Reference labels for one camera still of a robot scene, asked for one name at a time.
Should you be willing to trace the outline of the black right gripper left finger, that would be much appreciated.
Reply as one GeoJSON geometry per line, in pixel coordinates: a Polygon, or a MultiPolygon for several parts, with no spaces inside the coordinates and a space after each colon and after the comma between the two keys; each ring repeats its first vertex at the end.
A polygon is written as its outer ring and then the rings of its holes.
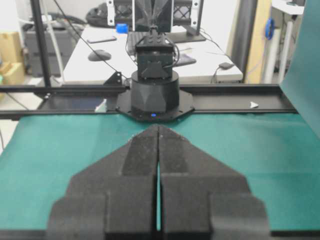
{"type": "Polygon", "coordinates": [[[159,127],[74,174],[52,206],[49,240],[150,240],[155,232],[159,127]]]}

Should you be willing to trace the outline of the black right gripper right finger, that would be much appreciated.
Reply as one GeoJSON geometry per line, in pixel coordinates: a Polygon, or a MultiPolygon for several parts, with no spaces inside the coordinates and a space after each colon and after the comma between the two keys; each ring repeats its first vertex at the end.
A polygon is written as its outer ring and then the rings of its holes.
{"type": "Polygon", "coordinates": [[[167,240],[268,240],[265,205],[244,175],[159,127],[162,232],[167,240]]]}

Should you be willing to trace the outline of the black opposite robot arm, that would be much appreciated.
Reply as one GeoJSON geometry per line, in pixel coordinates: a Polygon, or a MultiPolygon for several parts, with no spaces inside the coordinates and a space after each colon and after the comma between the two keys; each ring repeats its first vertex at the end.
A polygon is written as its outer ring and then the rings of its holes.
{"type": "Polygon", "coordinates": [[[267,240],[264,203],[247,179],[157,124],[193,110],[173,71],[174,44],[152,27],[117,109],[153,124],[74,174],[52,206],[48,240],[267,240]]]}

